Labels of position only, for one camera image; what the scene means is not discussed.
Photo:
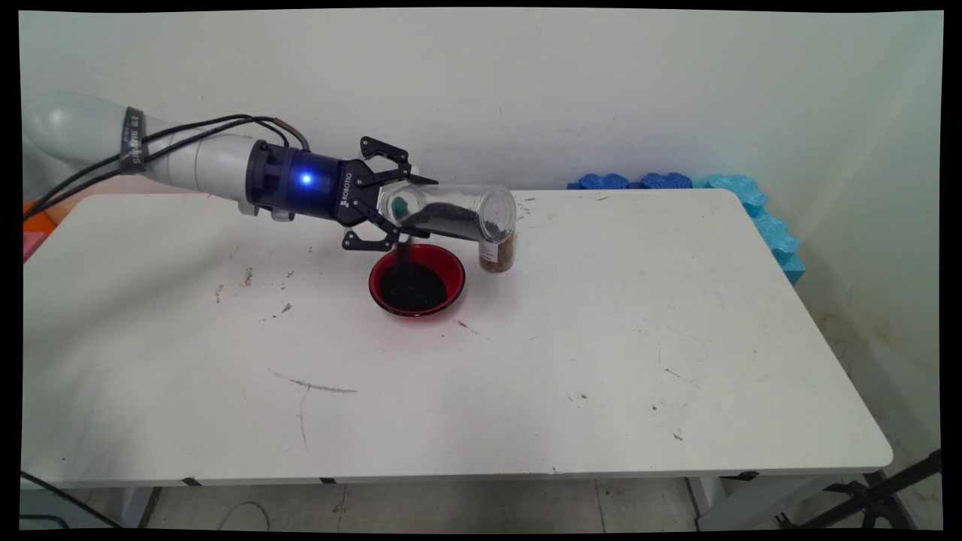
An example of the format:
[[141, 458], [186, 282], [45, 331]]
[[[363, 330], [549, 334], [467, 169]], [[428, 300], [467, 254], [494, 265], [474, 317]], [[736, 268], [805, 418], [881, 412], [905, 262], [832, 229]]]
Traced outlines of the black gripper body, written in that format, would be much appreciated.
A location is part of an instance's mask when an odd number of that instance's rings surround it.
[[368, 220], [354, 200], [370, 208], [376, 204], [377, 189], [357, 186], [359, 177], [373, 173], [361, 159], [339, 160], [256, 141], [247, 165], [247, 203], [352, 227]]

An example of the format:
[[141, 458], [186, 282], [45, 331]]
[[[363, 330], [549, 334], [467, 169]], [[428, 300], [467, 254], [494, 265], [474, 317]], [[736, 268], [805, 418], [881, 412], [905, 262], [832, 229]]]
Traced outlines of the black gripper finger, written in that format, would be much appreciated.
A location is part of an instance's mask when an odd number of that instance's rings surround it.
[[439, 185], [436, 180], [413, 173], [413, 166], [408, 161], [408, 152], [395, 145], [384, 143], [376, 138], [361, 138], [361, 157], [365, 162], [373, 157], [383, 157], [396, 165], [394, 169], [382, 171], [378, 174], [361, 175], [361, 187], [382, 187], [395, 182], [408, 182], [420, 186]]
[[380, 240], [365, 240], [354, 232], [354, 226], [348, 225], [343, 234], [341, 246], [349, 251], [389, 251], [398, 242], [403, 242], [402, 236], [413, 236], [413, 229], [395, 225], [381, 215], [374, 207], [348, 207], [348, 210], [362, 218], [362, 222], [369, 222], [384, 233]]

